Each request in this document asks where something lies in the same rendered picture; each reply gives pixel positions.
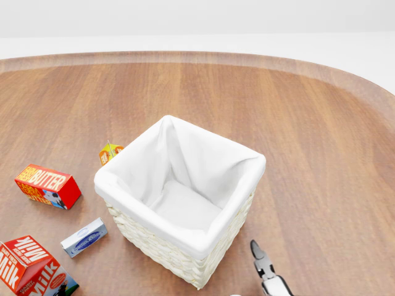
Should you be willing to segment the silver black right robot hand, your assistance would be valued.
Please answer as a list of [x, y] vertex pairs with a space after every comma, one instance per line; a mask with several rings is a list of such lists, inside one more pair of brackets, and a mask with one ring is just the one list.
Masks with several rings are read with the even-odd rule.
[[277, 275], [271, 259], [262, 250], [255, 240], [250, 242], [250, 248], [254, 257], [254, 266], [262, 280], [262, 289], [266, 296], [294, 296], [286, 281]]

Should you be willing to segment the white lined wicker basket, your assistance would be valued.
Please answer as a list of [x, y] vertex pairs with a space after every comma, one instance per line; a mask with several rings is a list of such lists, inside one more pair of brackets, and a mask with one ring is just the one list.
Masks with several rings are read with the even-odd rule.
[[166, 115], [94, 177], [122, 235], [203, 288], [243, 226], [265, 156]]

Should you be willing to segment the grey cream cheese box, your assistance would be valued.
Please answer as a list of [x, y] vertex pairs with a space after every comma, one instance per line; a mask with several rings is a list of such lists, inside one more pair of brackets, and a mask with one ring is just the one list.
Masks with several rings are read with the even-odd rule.
[[103, 220], [97, 218], [61, 241], [60, 244], [69, 257], [73, 258], [87, 249], [90, 245], [93, 245], [100, 238], [104, 237], [107, 233], [107, 228]]

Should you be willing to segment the orange juice carton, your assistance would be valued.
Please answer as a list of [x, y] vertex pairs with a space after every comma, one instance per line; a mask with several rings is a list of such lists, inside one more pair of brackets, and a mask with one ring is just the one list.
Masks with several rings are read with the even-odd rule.
[[99, 153], [101, 165], [104, 166], [124, 149], [123, 146], [111, 144], [109, 141]]

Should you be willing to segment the red butter box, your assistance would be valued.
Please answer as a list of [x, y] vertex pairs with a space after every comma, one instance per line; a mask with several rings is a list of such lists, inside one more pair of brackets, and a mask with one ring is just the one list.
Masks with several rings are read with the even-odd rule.
[[81, 196], [73, 176], [29, 164], [15, 178], [20, 190], [31, 200], [70, 210]]

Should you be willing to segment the red milk carton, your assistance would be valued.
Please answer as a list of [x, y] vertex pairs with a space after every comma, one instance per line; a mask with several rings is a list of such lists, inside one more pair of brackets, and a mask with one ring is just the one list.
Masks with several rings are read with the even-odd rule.
[[34, 238], [0, 241], [0, 280], [16, 296], [72, 296], [79, 284]]

